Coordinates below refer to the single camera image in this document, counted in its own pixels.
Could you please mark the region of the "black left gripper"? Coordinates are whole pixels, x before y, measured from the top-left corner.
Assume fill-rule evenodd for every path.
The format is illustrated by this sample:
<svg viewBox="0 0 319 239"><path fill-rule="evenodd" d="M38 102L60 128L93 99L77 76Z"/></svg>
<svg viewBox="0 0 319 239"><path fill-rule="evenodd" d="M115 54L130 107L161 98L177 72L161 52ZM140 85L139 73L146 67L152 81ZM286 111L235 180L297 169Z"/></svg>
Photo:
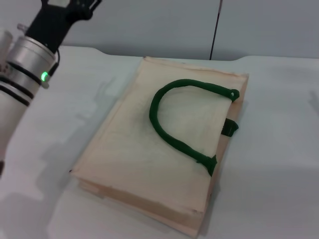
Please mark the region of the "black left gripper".
<svg viewBox="0 0 319 239"><path fill-rule="evenodd" d="M56 52L72 25L81 20L90 20L101 2L102 0L72 0L63 7L43 0L41 9L25 36L41 43L51 52Z"/></svg>

